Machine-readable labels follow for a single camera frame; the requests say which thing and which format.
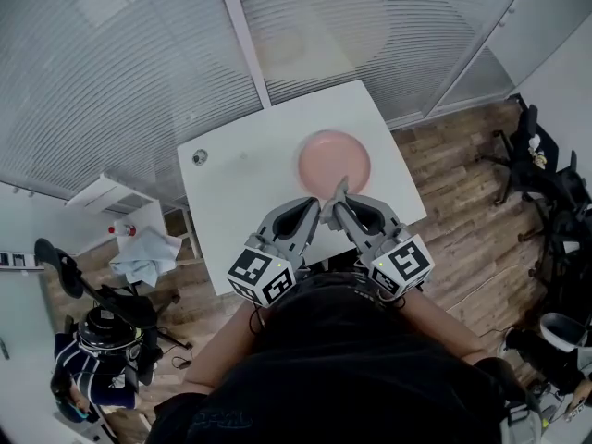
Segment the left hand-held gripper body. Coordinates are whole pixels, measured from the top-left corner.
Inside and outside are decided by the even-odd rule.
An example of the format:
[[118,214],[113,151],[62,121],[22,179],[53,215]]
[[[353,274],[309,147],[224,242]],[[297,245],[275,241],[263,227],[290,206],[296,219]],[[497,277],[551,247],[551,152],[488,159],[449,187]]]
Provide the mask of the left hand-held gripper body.
[[272,306],[297,283],[304,250],[304,239],[254,233],[227,272],[228,283],[243,299]]

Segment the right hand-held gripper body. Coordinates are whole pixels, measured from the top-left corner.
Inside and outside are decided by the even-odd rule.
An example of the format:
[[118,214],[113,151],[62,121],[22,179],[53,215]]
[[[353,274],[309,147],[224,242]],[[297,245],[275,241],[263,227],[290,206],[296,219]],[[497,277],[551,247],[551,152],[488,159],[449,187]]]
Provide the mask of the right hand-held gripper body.
[[435,263],[418,234],[405,224],[364,228],[363,265],[369,278],[392,297],[420,286]]

